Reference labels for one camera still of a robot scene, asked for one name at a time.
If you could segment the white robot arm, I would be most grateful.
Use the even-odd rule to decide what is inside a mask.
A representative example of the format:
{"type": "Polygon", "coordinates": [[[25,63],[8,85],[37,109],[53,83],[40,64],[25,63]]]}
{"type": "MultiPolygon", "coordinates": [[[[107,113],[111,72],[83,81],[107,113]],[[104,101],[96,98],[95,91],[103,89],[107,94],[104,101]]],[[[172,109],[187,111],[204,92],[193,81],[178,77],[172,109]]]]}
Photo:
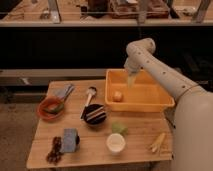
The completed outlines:
{"type": "Polygon", "coordinates": [[[153,56],[152,38],[126,47],[127,73],[145,69],[176,101],[171,171],[213,171],[213,92],[153,56]]]}

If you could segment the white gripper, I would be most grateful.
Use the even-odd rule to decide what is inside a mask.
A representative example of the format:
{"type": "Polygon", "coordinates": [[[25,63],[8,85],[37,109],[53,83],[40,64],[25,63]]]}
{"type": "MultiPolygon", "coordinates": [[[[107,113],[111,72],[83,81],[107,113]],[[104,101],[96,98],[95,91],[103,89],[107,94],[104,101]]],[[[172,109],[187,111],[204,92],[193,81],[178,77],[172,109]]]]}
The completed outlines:
{"type": "Polygon", "coordinates": [[[136,80],[136,75],[140,71],[140,65],[135,62],[132,58],[128,57],[125,61],[124,68],[127,73],[130,74],[127,76],[127,87],[131,88],[136,80]]]}

